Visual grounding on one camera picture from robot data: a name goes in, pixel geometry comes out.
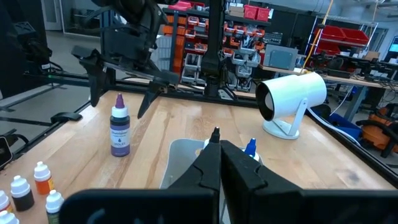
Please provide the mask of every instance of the blue bottle cap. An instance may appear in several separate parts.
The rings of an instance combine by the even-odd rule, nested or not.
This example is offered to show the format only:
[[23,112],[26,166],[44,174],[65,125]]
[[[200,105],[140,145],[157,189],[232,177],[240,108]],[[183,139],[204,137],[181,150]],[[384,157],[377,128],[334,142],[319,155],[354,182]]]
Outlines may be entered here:
[[250,142],[246,146],[244,153],[246,153],[247,155],[252,156],[252,157],[254,157],[256,155],[256,139],[255,138],[250,139]]

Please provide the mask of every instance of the wall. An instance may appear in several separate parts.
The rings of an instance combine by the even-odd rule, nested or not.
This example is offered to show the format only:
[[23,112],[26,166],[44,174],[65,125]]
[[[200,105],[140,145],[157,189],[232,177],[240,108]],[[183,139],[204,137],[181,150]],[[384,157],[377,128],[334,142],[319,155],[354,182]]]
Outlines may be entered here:
[[[330,9],[331,15],[340,15],[340,1],[341,0],[334,1],[334,4]],[[303,11],[326,13],[329,7],[330,0],[253,0],[253,2],[264,2]]]

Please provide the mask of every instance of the red box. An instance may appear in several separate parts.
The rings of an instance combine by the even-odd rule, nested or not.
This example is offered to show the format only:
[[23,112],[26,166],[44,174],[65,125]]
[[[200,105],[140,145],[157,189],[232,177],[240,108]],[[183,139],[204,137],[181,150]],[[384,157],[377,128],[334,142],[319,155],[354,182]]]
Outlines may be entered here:
[[258,8],[259,11],[257,13],[256,19],[259,21],[265,21],[268,22],[268,17],[269,17],[269,12],[271,11],[270,9],[264,9],[264,8]]
[[361,31],[361,30],[354,30],[354,29],[345,29],[341,28],[343,33],[345,34],[346,38],[344,41],[350,42],[350,43],[355,43],[355,44],[368,44],[369,42],[369,37]]
[[175,10],[180,10],[180,11],[186,11],[188,9],[191,9],[193,7],[193,4],[187,1],[178,1],[176,4],[172,6],[168,6],[169,9],[175,9]]
[[330,40],[344,40],[346,36],[343,31],[339,27],[335,26],[325,26],[322,31],[322,39],[330,39]]
[[322,51],[325,51],[327,55],[340,54],[340,49],[338,48],[338,45],[328,42],[319,42],[316,53],[320,54]]
[[244,6],[244,17],[246,19],[256,19],[258,10],[259,10],[259,8],[256,6],[245,5]]

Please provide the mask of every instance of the gray box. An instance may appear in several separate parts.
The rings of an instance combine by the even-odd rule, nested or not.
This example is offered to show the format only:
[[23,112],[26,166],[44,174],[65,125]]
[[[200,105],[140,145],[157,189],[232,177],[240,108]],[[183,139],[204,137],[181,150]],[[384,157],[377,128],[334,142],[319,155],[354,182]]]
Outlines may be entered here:
[[298,49],[268,44],[263,65],[292,71],[298,52]]

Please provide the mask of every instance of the wooden tabletop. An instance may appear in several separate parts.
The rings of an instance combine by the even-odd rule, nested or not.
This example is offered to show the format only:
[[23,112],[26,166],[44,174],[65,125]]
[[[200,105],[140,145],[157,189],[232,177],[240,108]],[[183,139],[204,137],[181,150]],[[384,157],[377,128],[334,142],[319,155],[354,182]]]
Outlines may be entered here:
[[[271,71],[271,72],[288,73],[288,74],[292,74],[292,75],[302,75],[303,74],[303,73],[296,72],[296,71],[285,70],[285,69],[280,69],[280,68],[272,68],[272,67],[267,67],[264,65],[259,65],[259,67],[263,70]],[[328,75],[325,75],[322,77],[324,80],[328,80],[328,81],[341,82],[341,83],[352,84],[352,85],[391,89],[391,87],[389,87],[389,86],[380,85],[380,84],[374,83],[374,82],[367,82],[366,80],[364,80],[360,77],[359,78],[354,78],[354,77],[340,78],[340,77],[332,77],[332,76],[328,76]]]
[[17,213],[21,223],[46,223],[45,196],[37,195],[33,170],[44,161],[55,188],[64,197],[87,188],[157,189],[168,160],[170,143],[180,138],[207,139],[215,126],[221,138],[237,146],[257,139],[264,164],[306,189],[393,189],[386,180],[308,117],[300,137],[289,141],[262,130],[257,109],[158,98],[137,119],[142,95],[123,93],[131,116],[131,153],[111,155],[109,117],[117,93],[107,92],[98,106],[81,112],[83,119],[68,122],[0,173],[0,189],[11,196],[15,175],[28,179],[35,205]]

